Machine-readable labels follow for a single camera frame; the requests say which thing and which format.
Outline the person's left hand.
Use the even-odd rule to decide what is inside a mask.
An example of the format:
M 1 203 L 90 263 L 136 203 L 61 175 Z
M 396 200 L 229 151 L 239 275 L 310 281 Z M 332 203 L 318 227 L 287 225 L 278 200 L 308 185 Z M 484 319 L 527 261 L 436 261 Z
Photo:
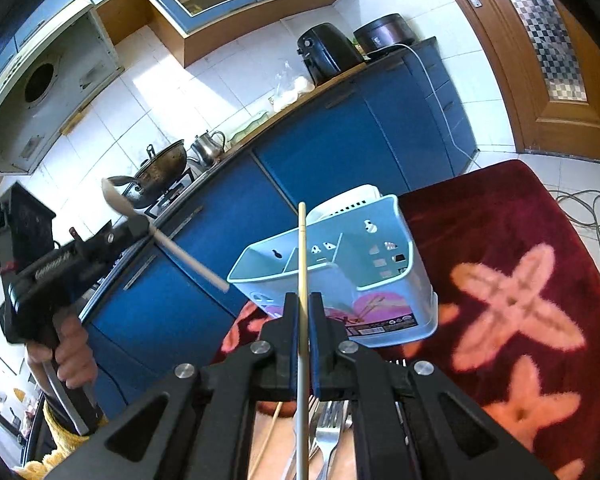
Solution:
M 88 333 L 79 318 L 68 315 L 60 326 L 60 344 L 53 351 L 36 341 L 27 341 L 27 361 L 29 368 L 41 389 L 54 394 L 43 365 L 52 358 L 58 363 L 57 377 L 68 388 L 76 389 L 93 385 L 97 378 L 97 365 L 92 349 L 87 343 Z

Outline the yellow sleeve forearm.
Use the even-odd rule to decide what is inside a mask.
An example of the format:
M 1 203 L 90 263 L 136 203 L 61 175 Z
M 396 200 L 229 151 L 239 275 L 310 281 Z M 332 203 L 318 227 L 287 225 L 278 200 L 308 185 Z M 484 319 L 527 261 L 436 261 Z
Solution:
M 79 436 L 61 426 L 59 416 L 48 401 L 44 401 L 43 414 L 56 448 L 42 460 L 30 460 L 23 466 L 12 468 L 17 479 L 43 480 L 56 466 L 88 441 L 87 436 Z

